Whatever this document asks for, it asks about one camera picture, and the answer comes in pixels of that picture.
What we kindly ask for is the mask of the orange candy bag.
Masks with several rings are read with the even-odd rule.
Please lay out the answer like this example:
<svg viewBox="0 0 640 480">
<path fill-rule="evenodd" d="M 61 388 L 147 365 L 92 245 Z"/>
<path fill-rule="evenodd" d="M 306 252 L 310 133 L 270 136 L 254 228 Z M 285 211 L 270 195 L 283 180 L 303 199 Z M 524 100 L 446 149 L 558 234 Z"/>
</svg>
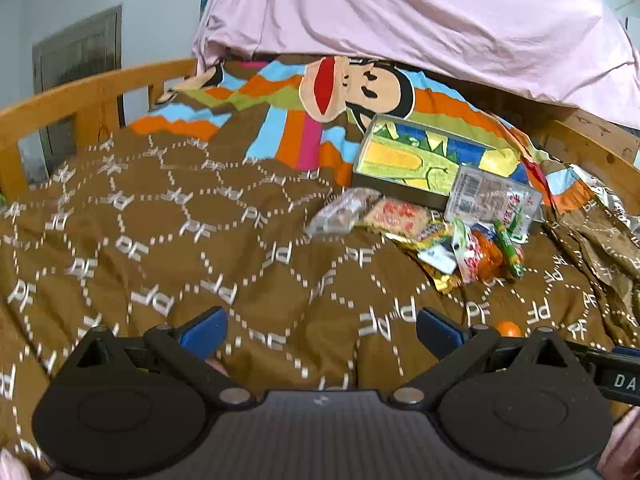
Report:
<svg viewBox="0 0 640 480">
<path fill-rule="evenodd" d="M 506 265 L 502 251 L 493 240 L 480 230 L 472 229 L 471 233 L 477 240 L 477 253 L 480 255 L 480 261 L 477 263 L 477 278 L 481 281 L 500 278 Z"/>
</svg>

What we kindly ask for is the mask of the grey door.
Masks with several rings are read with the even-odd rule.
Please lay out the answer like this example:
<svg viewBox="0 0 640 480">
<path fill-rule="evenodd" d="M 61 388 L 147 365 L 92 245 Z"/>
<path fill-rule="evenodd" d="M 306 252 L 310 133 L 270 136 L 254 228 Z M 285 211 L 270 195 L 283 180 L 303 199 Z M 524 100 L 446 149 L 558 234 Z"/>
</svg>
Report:
<svg viewBox="0 0 640 480">
<path fill-rule="evenodd" d="M 71 24 L 32 48 L 37 93 L 121 67 L 120 6 L 112 6 Z M 47 172 L 52 172 L 66 158 L 77 153 L 73 117 L 66 116 L 41 128 L 39 136 Z"/>
</svg>

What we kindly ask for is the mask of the pink draped sheet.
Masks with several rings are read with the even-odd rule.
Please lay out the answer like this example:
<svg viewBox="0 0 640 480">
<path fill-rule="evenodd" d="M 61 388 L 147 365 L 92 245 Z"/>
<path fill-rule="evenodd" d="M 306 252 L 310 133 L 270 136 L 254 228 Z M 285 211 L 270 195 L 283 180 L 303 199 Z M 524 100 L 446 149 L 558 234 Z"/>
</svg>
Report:
<svg viewBox="0 0 640 480">
<path fill-rule="evenodd" d="M 227 51 L 394 60 L 639 123 L 639 52 L 603 0 L 208 0 L 198 66 Z"/>
</svg>

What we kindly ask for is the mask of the orange mandarin fruit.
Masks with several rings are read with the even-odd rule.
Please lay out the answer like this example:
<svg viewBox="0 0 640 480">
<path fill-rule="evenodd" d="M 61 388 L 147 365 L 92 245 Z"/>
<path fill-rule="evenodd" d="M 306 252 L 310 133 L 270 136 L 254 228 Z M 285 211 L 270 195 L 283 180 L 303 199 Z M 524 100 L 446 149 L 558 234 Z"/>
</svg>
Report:
<svg viewBox="0 0 640 480">
<path fill-rule="evenodd" d="M 522 331 L 518 324 L 511 321 L 502 321 L 496 325 L 499 334 L 506 338 L 521 338 Z"/>
</svg>

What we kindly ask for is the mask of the pink fleece sleeve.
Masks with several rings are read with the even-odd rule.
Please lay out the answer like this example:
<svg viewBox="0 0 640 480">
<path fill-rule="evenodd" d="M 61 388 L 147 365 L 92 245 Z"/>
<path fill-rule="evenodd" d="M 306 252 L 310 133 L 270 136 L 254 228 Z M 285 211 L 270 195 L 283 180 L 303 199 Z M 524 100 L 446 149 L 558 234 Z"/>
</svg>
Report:
<svg viewBox="0 0 640 480">
<path fill-rule="evenodd" d="M 0 480 L 30 480 L 26 466 L 6 448 L 0 452 Z"/>
</svg>

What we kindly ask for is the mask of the gold foil snack packet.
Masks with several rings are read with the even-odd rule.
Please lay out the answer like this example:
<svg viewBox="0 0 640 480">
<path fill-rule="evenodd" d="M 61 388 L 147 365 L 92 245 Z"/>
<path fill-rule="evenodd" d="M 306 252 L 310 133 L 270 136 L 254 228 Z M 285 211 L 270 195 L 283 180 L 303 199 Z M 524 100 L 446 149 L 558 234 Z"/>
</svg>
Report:
<svg viewBox="0 0 640 480">
<path fill-rule="evenodd" d="M 425 262 L 421 262 L 421 266 L 424 272 L 430 277 L 436 290 L 441 294 L 449 294 L 462 285 L 462 279 L 458 274 L 442 273 L 434 268 L 434 266 L 430 266 Z"/>
</svg>

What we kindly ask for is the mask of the yellow green snack packet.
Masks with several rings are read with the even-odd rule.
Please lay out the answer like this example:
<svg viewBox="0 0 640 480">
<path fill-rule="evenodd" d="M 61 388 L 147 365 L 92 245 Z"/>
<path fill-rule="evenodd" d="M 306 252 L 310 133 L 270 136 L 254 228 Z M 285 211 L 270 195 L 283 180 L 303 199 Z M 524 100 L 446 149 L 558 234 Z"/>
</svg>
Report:
<svg viewBox="0 0 640 480">
<path fill-rule="evenodd" d="M 422 252 L 436 245 L 441 245 L 447 240 L 451 240 L 454 235 L 454 226 L 448 222 L 430 222 L 415 237 L 405 238 L 400 242 L 401 247 L 405 247 L 413 252 Z"/>
</svg>

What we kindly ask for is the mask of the wooden bed frame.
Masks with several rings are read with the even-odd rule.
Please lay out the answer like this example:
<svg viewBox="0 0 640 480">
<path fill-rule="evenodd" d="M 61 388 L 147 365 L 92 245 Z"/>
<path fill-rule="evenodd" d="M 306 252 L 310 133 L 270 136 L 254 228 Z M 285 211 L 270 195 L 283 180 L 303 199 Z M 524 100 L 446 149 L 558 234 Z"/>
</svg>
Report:
<svg viewBox="0 0 640 480">
<path fill-rule="evenodd" d="M 179 58 L 111 70 L 78 79 L 32 96 L 1 111 L 1 191 L 15 200 L 28 190 L 18 141 L 65 117 L 76 117 L 76 143 L 93 144 L 102 133 L 119 129 L 117 99 L 145 89 L 148 103 L 164 93 L 167 81 L 195 74 L 194 58 Z M 606 120 L 580 110 L 536 102 L 502 90 L 435 74 L 482 110 L 490 110 L 521 127 L 550 155 L 594 174 L 620 196 L 627 211 L 639 213 L 639 169 L 634 159 L 639 138 Z"/>
</svg>

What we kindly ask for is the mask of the illustrated metal tray box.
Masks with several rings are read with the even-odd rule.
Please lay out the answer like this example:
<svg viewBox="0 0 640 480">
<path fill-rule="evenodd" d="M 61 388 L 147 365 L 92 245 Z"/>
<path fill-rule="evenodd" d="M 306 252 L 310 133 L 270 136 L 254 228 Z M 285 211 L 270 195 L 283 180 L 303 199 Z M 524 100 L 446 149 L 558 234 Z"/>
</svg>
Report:
<svg viewBox="0 0 640 480">
<path fill-rule="evenodd" d="M 443 210 L 459 170 L 472 167 L 525 185 L 534 183 L 518 142 L 480 127 L 410 122 L 378 114 L 352 168 L 352 186 Z"/>
</svg>

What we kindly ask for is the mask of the pink biscuit packet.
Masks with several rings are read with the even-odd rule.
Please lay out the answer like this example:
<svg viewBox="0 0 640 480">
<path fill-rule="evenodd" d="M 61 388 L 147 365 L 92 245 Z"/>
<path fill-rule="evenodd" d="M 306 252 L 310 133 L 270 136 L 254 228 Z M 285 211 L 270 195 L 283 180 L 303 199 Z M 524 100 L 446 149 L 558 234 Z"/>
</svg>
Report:
<svg viewBox="0 0 640 480">
<path fill-rule="evenodd" d="M 430 222 L 431 215 L 426 208 L 383 197 L 362 217 L 360 224 L 367 229 L 415 240 Z"/>
</svg>

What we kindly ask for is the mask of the blue snack packet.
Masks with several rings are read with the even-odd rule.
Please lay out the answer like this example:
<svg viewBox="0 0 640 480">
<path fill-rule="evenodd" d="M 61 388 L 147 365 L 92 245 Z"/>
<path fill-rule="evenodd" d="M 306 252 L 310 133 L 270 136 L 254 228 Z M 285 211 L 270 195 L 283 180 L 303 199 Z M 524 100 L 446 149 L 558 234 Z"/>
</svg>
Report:
<svg viewBox="0 0 640 480">
<path fill-rule="evenodd" d="M 418 258 L 442 274 L 454 274 L 458 267 L 450 240 L 421 249 Z"/>
</svg>

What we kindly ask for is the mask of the clear nut bar packet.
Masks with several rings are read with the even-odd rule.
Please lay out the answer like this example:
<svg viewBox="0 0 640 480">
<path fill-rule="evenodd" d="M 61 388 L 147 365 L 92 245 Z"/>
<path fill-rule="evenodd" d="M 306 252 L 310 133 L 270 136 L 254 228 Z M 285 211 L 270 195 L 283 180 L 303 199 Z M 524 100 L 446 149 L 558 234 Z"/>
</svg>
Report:
<svg viewBox="0 0 640 480">
<path fill-rule="evenodd" d="M 318 211 L 304 232 L 308 236 L 347 234 L 381 198 L 372 188 L 348 188 Z"/>
</svg>

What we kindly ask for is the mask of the green sausage stick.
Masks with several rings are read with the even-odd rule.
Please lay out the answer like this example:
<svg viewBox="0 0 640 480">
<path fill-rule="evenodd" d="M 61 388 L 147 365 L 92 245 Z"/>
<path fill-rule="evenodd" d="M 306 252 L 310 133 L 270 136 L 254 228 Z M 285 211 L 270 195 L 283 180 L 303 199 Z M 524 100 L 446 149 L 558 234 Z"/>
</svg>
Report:
<svg viewBox="0 0 640 480">
<path fill-rule="evenodd" d="M 492 220 L 492 224 L 496 231 L 497 245 L 502 251 L 506 266 L 514 278 L 522 278 L 524 276 L 524 266 L 522 265 L 522 260 L 518 255 L 518 251 L 511 242 L 506 226 L 497 218 Z"/>
</svg>

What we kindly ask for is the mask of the brown monkey pattern blanket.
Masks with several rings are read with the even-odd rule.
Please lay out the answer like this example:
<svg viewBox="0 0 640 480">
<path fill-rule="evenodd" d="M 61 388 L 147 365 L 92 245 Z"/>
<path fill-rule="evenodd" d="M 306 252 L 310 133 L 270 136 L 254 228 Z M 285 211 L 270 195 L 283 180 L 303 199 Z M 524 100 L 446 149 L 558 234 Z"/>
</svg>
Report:
<svg viewBox="0 0 640 480">
<path fill-rule="evenodd" d="M 138 336 L 214 304 L 231 321 L 221 361 L 251 389 L 390 390 L 432 362 L 412 331 L 428 304 L 637 347 L 639 214 L 434 75 L 344 56 L 227 58 L 167 81 L 152 105 L 143 88 L 120 96 L 122 126 L 52 172 L 40 129 L 19 140 L 28 190 L 1 191 L 2 448 L 42 467 L 32 412 L 94 326 Z M 542 194 L 521 281 L 441 294 L 382 232 L 304 233 L 352 184 L 376 114 L 521 145 Z"/>
</svg>

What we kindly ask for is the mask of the red white snack packet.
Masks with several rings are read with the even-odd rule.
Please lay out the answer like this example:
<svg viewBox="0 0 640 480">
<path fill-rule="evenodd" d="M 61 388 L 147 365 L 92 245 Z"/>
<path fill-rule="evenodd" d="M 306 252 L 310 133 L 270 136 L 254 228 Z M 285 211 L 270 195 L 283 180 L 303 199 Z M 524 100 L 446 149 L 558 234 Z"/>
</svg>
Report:
<svg viewBox="0 0 640 480">
<path fill-rule="evenodd" d="M 458 270 L 463 283 L 470 284 L 478 280 L 478 266 L 482 261 L 480 243 L 471 229 L 459 218 L 455 218 L 452 225 L 454 234 L 452 234 L 451 246 Z"/>
</svg>

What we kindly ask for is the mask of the white tofu snack packet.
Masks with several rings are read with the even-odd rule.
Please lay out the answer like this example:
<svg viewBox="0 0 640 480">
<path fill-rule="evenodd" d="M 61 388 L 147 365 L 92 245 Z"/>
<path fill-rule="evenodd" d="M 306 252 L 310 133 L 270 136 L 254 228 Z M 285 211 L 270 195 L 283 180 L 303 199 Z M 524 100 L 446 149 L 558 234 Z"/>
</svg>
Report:
<svg viewBox="0 0 640 480">
<path fill-rule="evenodd" d="M 540 213 L 541 192 L 490 172 L 468 166 L 458 170 L 445 209 L 445 220 L 469 224 L 500 220 L 517 243 L 524 243 Z"/>
</svg>

